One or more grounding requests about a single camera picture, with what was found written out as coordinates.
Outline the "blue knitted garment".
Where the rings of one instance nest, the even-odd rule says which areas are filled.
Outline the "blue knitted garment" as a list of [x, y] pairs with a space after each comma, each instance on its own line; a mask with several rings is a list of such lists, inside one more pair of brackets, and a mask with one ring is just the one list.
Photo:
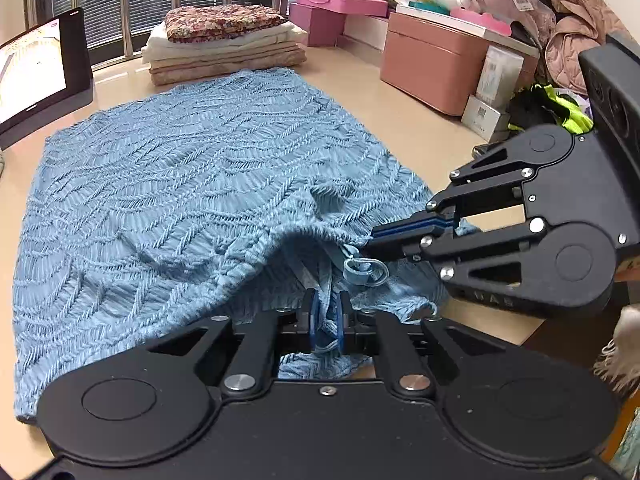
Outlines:
[[336, 303], [409, 322], [446, 304], [427, 263], [363, 255], [371, 230], [431, 198], [420, 177], [292, 70], [243, 70], [101, 110], [52, 134], [13, 281], [14, 413], [33, 422], [71, 370], [186, 326], [320, 299], [285, 379], [345, 377]]

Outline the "neon yellow black clothing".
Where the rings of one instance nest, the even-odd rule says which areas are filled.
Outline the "neon yellow black clothing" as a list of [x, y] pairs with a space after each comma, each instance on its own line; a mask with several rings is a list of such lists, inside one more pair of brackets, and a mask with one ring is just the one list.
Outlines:
[[557, 125], [573, 134], [584, 134], [593, 128], [588, 99], [551, 84], [533, 84], [512, 96], [506, 107], [508, 129], [524, 131], [535, 126]]

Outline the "white lower carton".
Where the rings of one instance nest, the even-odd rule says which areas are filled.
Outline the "white lower carton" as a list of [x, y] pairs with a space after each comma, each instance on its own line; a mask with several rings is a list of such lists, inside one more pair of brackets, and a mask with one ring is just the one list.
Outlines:
[[489, 106], [476, 96], [469, 96], [461, 122], [486, 142], [499, 142], [509, 135], [509, 115]]

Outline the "white small carton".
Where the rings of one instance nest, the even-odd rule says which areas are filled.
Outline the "white small carton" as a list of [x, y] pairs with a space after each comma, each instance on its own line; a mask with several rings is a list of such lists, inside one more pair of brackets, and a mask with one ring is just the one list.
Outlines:
[[490, 46], [475, 96], [496, 110], [505, 110], [515, 91], [524, 61], [523, 55]]

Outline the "pink storage box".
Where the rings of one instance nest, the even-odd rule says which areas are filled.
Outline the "pink storage box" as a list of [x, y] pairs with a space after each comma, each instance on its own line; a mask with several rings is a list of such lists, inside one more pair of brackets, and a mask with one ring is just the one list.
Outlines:
[[412, 15], [388, 21], [380, 78], [434, 108], [460, 117], [476, 90], [489, 42]]

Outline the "pink quilted jacket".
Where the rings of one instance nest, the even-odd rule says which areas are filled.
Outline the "pink quilted jacket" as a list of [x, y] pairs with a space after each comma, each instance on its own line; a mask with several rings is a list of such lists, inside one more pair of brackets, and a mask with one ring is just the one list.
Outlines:
[[628, 39], [631, 34], [604, 0], [551, 0], [551, 3], [562, 18], [556, 22], [544, 52], [548, 72], [559, 87], [586, 96], [579, 55], [605, 44], [606, 36], [613, 32], [621, 32]]

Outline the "magenta small box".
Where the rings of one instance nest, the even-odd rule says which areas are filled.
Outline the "magenta small box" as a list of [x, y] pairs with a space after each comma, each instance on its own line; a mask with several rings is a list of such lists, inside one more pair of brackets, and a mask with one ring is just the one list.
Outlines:
[[291, 3], [288, 17], [307, 33], [303, 40], [307, 47], [336, 47], [344, 30], [343, 14], [313, 6]]

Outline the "stack of folded beige blankets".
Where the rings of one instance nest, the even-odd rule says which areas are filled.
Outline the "stack of folded beige blankets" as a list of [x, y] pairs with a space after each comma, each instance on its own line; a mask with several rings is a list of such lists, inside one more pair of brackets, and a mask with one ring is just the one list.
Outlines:
[[154, 86], [230, 75], [239, 70], [293, 67], [306, 61], [307, 33], [292, 22], [233, 39], [196, 44], [171, 42], [163, 23], [152, 29], [142, 48]]

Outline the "pink flat box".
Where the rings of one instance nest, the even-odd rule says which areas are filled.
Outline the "pink flat box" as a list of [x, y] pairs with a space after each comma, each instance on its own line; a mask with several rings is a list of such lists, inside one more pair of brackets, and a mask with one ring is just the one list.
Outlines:
[[297, 0], [299, 4], [346, 15], [367, 15], [385, 18], [388, 3], [385, 0]]

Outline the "floral folded cloth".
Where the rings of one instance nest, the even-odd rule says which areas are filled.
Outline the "floral folded cloth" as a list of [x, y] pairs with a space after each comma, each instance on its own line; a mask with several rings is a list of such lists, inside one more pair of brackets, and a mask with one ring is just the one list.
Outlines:
[[270, 6], [235, 3], [180, 6], [170, 10], [164, 18], [167, 39], [178, 44], [234, 39], [285, 22], [286, 18]]

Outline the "black tablet with stand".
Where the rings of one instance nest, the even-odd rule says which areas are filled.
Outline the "black tablet with stand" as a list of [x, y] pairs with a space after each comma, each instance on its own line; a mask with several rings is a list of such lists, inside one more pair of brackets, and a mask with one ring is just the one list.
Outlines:
[[1, 46], [1, 148], [93, 101], [84, 10], [75, 8]]

